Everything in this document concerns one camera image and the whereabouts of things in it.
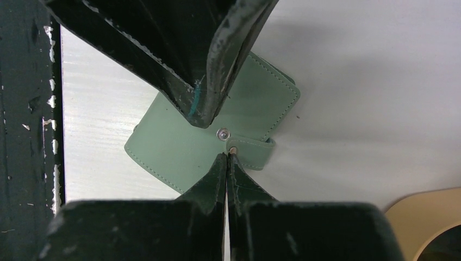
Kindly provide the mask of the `yellow oval tray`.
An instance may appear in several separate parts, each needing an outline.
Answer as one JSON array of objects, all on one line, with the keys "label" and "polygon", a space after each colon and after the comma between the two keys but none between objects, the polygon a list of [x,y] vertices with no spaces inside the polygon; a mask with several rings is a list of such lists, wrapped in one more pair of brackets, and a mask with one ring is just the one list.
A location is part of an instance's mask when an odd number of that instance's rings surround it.
[{"label": "yellow oval tray", "polygon": [[435,238],[460,225],[460,188],[405,197],[391,206],[385,216],[404,260],[417,260]]}]

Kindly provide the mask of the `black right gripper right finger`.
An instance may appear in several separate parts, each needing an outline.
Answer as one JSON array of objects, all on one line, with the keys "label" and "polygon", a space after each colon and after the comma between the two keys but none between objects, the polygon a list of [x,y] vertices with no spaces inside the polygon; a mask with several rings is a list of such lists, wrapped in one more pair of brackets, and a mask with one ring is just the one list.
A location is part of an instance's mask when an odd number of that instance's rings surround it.
[{"label": "black right gripper right finger", "polygon": [[402,260],[381,210],[364,202],[283,202],[227,167],[232,260]]}]

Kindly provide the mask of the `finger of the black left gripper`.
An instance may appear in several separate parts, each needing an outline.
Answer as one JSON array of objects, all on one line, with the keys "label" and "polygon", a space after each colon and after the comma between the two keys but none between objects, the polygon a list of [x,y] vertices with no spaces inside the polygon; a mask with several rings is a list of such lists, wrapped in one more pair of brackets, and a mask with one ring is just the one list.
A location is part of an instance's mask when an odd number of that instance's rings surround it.
[{"label": "finger of the black left gripper", "polygon": [[207,128],[264,24],[272,0],[44,1],[60,25]]}]

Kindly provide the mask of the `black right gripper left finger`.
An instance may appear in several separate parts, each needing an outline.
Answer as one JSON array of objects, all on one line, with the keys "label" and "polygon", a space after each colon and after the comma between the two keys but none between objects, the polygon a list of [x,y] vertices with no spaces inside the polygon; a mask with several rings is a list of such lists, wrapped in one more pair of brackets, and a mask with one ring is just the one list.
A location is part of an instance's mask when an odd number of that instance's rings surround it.
[{"label": "black right gripper left finger", "polygon": [[175,200],[74,201],[38,260],[223,260],[227,156]]}]

